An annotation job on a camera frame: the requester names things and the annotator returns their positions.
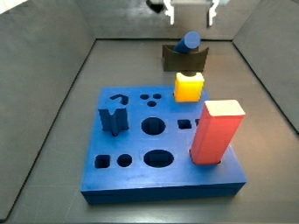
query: round hole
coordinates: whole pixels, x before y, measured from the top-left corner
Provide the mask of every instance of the round hole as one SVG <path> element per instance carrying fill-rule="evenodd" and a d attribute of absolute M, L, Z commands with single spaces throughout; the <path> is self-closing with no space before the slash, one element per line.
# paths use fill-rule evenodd
<path fill-rule="evenodd" d="M 154 98 L 156 100 L 158 100 L 158 99 L 161 99 L 161 95 L 160 95 L 160 94 L 153 94 L 153 98 Z"/>
<path fill-rule="evenodd" d="M 140 95 L 140 98 L 141 98 L 142 100 L 146 100 L 146 99 L 149 98 L 149 95 L 148 95 L 148 94 L 141 94 L 141 95 Z"/>
<path fill-rule="evenodd" d="M 156 102 L 154 101 L 149 101 L 148 103 L 146 103 L 146 106 L 148 107 L 153 107 L 156 105 Z"/>
<path fill-rule="evenodd" d="M 146 135 L 156 136 L 164 132 L 164 121 L 157 117 L 148 117 L 141 122 L 141 129 Z"/>
<path fill-rule="evenodd" d="M 118 166 L 128 167 L 132 164 L 132 157 L 126 154 L 118 156 L 116 160 Z"/>
<path fill-rule="evenodd" d="M 173 154 L 166 150 L 150 150 L 144 154 L 144 162 L 153 168 L 162 168 L 173 162 Z"/>

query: blue cylinder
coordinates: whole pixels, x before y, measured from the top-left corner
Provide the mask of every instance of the blue cylinder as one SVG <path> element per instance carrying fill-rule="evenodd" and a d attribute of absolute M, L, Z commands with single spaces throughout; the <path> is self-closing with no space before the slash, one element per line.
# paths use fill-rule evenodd
<path fill-rule="evenodd" d="M 200 45 L 200 42 L 200 34 L 196 31 L 189 31 L 173 47 L 173 50 L 177 53 L 188 53 L 193 48 Z"/>

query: red rectangular prism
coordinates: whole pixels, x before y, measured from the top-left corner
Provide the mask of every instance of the red rectangular prism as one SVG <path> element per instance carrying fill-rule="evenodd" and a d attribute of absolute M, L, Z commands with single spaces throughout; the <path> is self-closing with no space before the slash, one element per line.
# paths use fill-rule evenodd
<path fill-rule="evenodd" d="M 220 162 L 244 114 L 234 100 L 204 102 L 190 145 L 190 160 L 196 165 L 214 165 Z"/>

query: yellow block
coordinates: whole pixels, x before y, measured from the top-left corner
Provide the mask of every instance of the yellow block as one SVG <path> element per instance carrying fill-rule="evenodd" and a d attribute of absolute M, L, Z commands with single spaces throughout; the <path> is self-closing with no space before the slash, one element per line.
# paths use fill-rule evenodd
<path fill-rule="evenodd" d="M 173 99 L 176 102 L 197 102 L 201 98 L 204 79 L 201 73 L 192 77 L 176 74 Z"/>

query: blue foam block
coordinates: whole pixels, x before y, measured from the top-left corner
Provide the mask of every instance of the blue foam block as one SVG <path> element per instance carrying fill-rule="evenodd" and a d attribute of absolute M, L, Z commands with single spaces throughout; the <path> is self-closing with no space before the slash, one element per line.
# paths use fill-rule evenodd
<path fill-rule="evenodd" d="M 102 131 L 98 109 L 128 96 L 128 130 Z M 89 204 L 232 196 L 247 179 L 230 146 L 214 165 L 194 165 L 189 148 L 198 102 L 176 103 L 173 87 L 105 87 L 88 147 L 80 192 Z"/>

